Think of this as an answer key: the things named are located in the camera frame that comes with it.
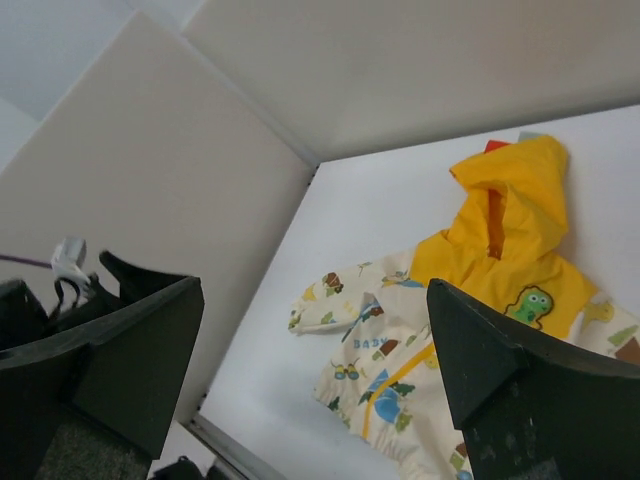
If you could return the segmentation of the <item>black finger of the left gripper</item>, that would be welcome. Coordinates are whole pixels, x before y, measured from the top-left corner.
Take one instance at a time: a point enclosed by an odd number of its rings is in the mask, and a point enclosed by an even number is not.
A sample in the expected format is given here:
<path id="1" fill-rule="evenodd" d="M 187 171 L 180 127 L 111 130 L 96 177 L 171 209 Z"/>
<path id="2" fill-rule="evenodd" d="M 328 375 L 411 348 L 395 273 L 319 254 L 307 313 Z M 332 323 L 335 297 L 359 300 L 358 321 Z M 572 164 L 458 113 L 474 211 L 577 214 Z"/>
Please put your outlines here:
<path id="1" fill-rule="evenodd" d="M 187 275 L 144 269 L 122 260 L 107 250 L 100 253 L 99 261 L 118 281 L 119 298 L 125 305 L 136 303 L 187 278 Z"/>

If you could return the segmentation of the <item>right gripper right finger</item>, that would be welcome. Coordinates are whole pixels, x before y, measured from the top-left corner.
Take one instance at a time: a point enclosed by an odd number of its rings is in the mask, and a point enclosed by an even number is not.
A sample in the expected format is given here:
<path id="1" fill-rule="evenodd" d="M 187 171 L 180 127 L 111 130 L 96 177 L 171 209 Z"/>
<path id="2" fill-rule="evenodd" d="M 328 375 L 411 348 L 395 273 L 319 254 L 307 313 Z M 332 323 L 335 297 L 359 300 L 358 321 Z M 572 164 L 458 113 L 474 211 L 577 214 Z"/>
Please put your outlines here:
<path id="1" fill-rule="evenodd" d="M 604 351 L 511 320 L 443 280 L 426 300 L 454 427 L 476 479 L 636 479 L 639 329 Z"/>

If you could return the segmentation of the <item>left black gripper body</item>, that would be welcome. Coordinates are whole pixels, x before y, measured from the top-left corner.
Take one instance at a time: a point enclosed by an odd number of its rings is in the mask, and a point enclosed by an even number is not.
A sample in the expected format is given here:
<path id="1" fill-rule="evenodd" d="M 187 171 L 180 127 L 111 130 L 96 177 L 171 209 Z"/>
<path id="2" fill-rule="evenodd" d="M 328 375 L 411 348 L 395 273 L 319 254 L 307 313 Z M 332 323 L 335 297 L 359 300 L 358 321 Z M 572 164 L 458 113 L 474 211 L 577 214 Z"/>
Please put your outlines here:
<path id="1" fill-rule="evenodd" d="M 12 279 L 1 284 L 1 349 L 72 333 L 83 343 L 108 341 L 130 329 L 130 317 L 121 311 L 130 305 L 130 282 L 118 279 L 114 295 L 97 275 L 86 288 L 67 278 L 54 281 L 57 304 L 47 312 L 27 283 Z"/>

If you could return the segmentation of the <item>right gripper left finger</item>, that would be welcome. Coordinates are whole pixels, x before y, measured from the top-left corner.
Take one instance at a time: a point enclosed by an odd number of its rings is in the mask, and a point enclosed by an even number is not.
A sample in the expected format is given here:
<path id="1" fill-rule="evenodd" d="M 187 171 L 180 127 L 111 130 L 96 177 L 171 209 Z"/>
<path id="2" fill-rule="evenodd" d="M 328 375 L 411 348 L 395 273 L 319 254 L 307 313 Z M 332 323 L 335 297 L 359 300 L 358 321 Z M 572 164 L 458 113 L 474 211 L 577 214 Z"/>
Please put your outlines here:
<path id="1" fill-rule="evenodd" d="M 33 479 L 62 426 L 145 463 L 162 453 L 204 310 L 201 282 L 171 285 L 1 353 L 1 476 Z"/>

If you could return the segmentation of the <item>yellow hooded dinosaur print jacket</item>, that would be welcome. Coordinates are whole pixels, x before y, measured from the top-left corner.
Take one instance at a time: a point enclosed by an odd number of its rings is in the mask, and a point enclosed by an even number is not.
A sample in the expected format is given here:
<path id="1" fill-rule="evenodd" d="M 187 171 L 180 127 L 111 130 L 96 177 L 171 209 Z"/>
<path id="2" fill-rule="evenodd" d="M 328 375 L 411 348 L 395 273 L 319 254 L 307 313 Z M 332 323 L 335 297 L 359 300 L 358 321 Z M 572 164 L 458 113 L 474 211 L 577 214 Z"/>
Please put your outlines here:
<path id="1" fill-rule="evenodd" d="M 639 320 L 556 251 L 568 230 L 568 154 L 550 136 L 491 144 L 452 170 L 467 198 L 450 228 L 417 246 L 330 272 L 294 303 L 296 334 L 342 330 L 314 389 L 403 479 L 468 479 L 426 303 L 443 279 L 575 346 L 639 360 Z"/>

